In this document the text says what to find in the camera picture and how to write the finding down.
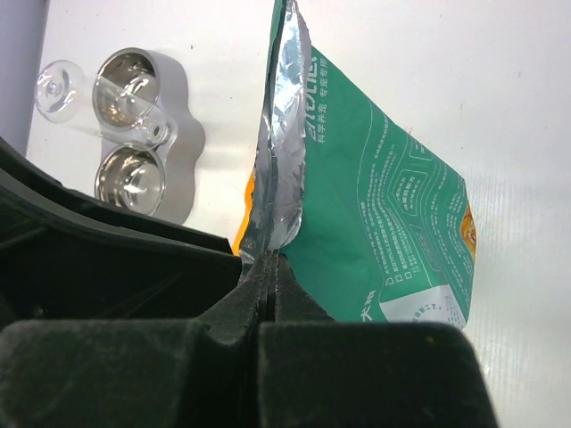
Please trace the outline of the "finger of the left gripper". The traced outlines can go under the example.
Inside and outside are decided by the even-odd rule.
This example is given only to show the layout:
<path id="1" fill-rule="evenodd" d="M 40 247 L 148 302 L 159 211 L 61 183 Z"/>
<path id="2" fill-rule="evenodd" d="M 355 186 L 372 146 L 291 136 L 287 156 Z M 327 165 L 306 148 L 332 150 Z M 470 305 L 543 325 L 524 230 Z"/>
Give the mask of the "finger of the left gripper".
<path id="1" fill-rule="evenodd" d="M 237 285 L 228 241 L 63 187 L 1 145 L 1 308 L 17 320 L 197 317 Z"/>

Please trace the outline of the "green pet food bag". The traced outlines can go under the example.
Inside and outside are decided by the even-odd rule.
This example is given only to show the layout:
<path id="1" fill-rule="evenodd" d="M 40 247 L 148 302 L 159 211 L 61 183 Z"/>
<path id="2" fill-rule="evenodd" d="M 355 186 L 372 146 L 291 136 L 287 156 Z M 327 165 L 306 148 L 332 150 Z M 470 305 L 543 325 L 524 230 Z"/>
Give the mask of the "green pet food bag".
<path id="1" fill-rule="evenodd" d="M 320 50 L 276 1 L 252 211 L 240 256 L 284 254 L 344 322 L 467 324 L 476 228 L 466 183 Z"/>

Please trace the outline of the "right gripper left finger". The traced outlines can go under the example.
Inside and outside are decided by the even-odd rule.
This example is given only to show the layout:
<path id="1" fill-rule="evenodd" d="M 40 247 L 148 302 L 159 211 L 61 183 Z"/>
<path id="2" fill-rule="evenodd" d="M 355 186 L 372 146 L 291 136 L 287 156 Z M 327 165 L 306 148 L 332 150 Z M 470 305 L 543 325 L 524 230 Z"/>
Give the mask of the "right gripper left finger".
<path id="1" fill-rule="evenodd" d="M 254 427 L 273 257 L 196 318 L 19 321 L 1 333 L 4 427 Z"/>

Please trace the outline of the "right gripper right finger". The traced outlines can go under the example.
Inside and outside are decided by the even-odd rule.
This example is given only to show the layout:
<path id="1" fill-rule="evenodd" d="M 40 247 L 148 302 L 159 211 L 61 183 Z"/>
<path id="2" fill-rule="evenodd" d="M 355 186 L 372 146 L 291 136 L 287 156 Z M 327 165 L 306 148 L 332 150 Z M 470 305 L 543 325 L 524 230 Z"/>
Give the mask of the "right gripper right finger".
<path id="1" fill-rule="evenodd" d="M 438 323 L 341 323 L 280 256 L 258 335 L 261 427 L 494 427 L 472 346 Z"/>

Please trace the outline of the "yellow plastic scoop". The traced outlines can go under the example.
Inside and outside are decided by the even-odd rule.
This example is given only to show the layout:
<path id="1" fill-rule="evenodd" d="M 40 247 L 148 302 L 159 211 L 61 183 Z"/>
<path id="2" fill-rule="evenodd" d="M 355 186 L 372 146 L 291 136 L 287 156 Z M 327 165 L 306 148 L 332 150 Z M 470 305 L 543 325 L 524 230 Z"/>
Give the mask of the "yellow plastic scoop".
<path id="1" fill-rule="evenodd" d="M 244 206 L 245 206 L 244 216 L 240 224 L 240 227 L 238 228 L 238 231 L 236 233 L 236 238 L 232 245 L 232 252 L 236 256 L 239 255 L 240 244 L 244 238 L 246 229 L 249 224 L 249 219 L 252 211 L 252 195 L 254 188 L 255 188 L 255 174 L 254 171 L 252 171 L 244 192 Z"/>

